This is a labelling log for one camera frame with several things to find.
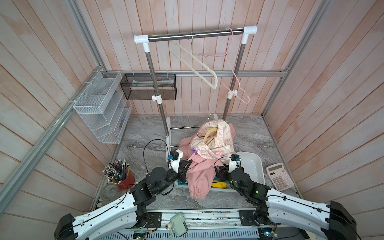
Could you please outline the yellow jacket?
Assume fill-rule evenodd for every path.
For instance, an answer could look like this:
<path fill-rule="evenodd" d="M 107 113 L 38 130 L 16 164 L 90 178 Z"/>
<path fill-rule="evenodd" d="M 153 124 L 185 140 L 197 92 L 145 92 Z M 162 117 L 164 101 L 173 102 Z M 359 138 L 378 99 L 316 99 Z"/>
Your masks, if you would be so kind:
<path fill-rule="evenodd" d="M 227 188 L 227 183 L 226 182 L 219 182 L 219 181 L 214 181 L 212 183 L 212 188 L 217 188 L 217 189 L 226 189 Z"/>

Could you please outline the pink jacket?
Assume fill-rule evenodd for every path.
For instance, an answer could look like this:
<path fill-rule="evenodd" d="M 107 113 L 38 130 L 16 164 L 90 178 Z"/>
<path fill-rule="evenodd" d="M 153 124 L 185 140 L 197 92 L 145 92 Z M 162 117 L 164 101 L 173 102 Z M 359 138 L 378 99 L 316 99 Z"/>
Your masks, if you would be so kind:
<path fill-rule="evenodd" d="M 215 167 L 223 167 L 228 165 L 230 157 L 221 157 L 219 159 L 203 159 L 195 155 L 190 150 L 190 142 L 192 137 L 184 138 L 181 140 L 179 149 L 183 152 L 183 160 L 192 160 L 187 172 L 187 182 L 192 198 L 204 200 L 210 192 L 214 178 L 216 177 Z"/>

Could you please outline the floral pink white garment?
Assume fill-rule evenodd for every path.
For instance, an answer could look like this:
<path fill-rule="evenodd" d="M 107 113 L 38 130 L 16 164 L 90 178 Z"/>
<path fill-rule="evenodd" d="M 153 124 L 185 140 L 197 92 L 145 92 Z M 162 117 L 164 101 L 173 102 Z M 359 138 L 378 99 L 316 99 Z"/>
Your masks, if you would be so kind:
<path fill-rule="evenodd" d="M 233 124 L 229 124 L 224 120 L 211 121 L 211 127 L 216 127 L 217 132 L 212 134 L 215 136 L 207 145 L 203 142 L 205 134 L 210 129 L 209 123 L 204 123 L 198 130 L 197 134 L 192 137 L 190 142 L 190 150 L 195 148 L 198 156 L 203 159 L 219 159 L 221 157 L 230 157 L 235 153 L 234 137 L 236 130 Z"/>

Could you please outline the white hanger with metal hook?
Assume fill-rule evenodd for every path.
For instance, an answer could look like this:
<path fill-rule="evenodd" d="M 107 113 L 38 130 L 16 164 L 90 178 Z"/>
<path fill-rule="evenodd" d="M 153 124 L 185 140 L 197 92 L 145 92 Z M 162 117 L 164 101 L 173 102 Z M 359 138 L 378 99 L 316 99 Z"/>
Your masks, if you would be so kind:
<path fill-rule="evenodd" d="M 188 64 L 184 59 L 182 59 L 181 57 L 178 57 L 172 50 L 170 50 L 170 53 L 176 57 L 181 63 L 183 63 L 190 71 L 192 71 L 197 77 L 199 77 L 204 83 L 206 83 L 211 89 L 215 90 L 218 86 L 218 76 L 217 74 L 215 73 L 215 71 L 213 71 L 212 69 L 210 69 L 206 64 L 204 64 L 202 61 L 200 61 L 200 59 L 198 57 L 196 57 L 193 52 L 191 51 L 192 48 L 190 49 L 190 51 L 188 51 L 187 49 L 185 49 L 182 45 L 180 45 L 179 43 L 177 43 L 177 41 L 172 41 L 172 43 L 178 47 L 182 52 L 184 52 L 185 54 L 187 54 L 191 59 L 192 59 L 192 62 L 196 62 L 198 65 L 200 65 L 204 70 L 206 70 L 209 74 L 211 74 L 213 76 L 213 79 L 214 79 L 214 82 L 211 83 L 210 81 L 208 81 L 202 74 L 200 74 L 196 69 L 194 69 L 190 64 Z"/>

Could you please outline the pink wire hanger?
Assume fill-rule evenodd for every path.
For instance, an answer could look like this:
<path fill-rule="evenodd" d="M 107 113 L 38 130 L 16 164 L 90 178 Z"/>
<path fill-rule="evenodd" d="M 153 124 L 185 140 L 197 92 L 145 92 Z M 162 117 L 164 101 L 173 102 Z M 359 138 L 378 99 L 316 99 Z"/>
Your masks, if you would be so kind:
<path fill-rule="evenodd" d="M 202 56 L 203 59 L 204 59 L 204 58 L 208 58 L 208 57 L 224 58 L 224 59 L 225 59 L 225 62 L 227 63 L 227 65 L 230 67 L 230 70 L 231 70 L 231 72 L 233 73 L 233 76 L 235 77 L 235 80 L 238 82 L 240 89 L 241 89 L 241 90 L 244 92 L 244 94 L 247 96 L 248 101 L 245 102 L 242 98 L 240 98 L 240 97 L 238 96 L 238 91 L 237 91 L 237 90 L 230 90 L 230 88 L 228 88 L 225 84 L 223 84 L 222 82 L 220 82 L 220 83 L 221 83 L 225 88 L 227 88 L 227 90 L 229 91 L 229 92 L 228 92 L 228 97 L 230 97 L 230 98 L 229 98 L 230 100 L 233 98 L 233 96 L 235 96 L 235 97 L 238 98 L 241 102 L 243 102 L 244 104 L 247 105 L 247 104 L 249 104 L 249 102 L 250 102 L 250 97 L 248 96 L 247 92 L 241 87 L 241 83 L 240 83 L 240 81 L 239 81 L 239 79 L 238 79 L 238 76 L 237 76 L 237 74 L 235 73 L 233 67 L 231 66 L 231 64 L 230 64 L 230 62 L 229 62 L 229 60 L 228 60 L 229 49 L 231 48 L 231 44 L 232 44 L 232 41 L 233 41 L 233 38 L 234 38 L 234 30 L 231 29 L 231 28 L 226 28 L 226 29 L 229 30 L 229 31 L 231 32 L 231 36 L 232 36 L 232 37 L 231 37 L 231 41 L 230 41 L 229 45 L 228 45 L 227 48 L 226 48 L 226 52 L 225 52 L 225 54 L 224 54 L 223 56 L 218 56 L 218 55 L 204 55 L 204 54 L 199 54 L 198 56 Z"/>

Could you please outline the yellow-green plastic hanger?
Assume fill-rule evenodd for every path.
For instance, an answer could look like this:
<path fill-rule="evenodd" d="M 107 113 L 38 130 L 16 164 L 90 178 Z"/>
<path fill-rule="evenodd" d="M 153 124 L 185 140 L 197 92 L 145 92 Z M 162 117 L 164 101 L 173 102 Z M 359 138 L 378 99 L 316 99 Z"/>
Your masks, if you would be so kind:
<path fill-rule="evenodd" d="M 212 136 L 212 134 L 215 134 L 217 132 L 217 128 L 216 127 L 211 127 L 211 116 L 213 116 L 213 119 L 214 120 L 217 120 L 218 119 L 218 115 L 216 113 L 214 114 L 210 114 L 209 117 L 208 117 L 208 123 L 209 123 L 209 127 L 210 129 L 208 130 L 208 132 L 205 134 L 205 137 L 204 137 L 204 140 L 203 142 L 205 144 L 209 144 L 212 139 L 215 137 L 215 136 Z"/>

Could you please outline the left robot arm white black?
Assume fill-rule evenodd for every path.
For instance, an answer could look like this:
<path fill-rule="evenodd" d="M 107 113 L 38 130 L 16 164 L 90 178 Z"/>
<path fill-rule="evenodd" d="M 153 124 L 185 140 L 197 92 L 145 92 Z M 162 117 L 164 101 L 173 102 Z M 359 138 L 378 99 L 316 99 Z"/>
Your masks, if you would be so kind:
<path fill-rule="evenodd" d="M 119 230 L 141 227 L 152 222 L 147 206 L 165 195 L 177 181 L 185 181 L 191 160 L 181 161 L 179 169 L 156 167 L 115 201 L 92 212 L 63 216 L 54 232 L 56 240 L 99 240 Z"/>

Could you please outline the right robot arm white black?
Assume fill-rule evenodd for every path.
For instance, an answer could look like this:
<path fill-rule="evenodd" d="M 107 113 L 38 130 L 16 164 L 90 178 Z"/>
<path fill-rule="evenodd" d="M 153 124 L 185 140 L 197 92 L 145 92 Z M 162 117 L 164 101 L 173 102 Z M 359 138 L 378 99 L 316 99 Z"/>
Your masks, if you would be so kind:
<path fill-rule="evenodd" d="M 311 232 L 328 240 L 359 240 L 357 222 L 340 203 L 316 203 L 292 197 L 251 180 L 244 168 L 232 172 L 215 167 L 220 180 L 230 184 L 245 200 L 255 206 L 257 226 L 282 224 Z"/>

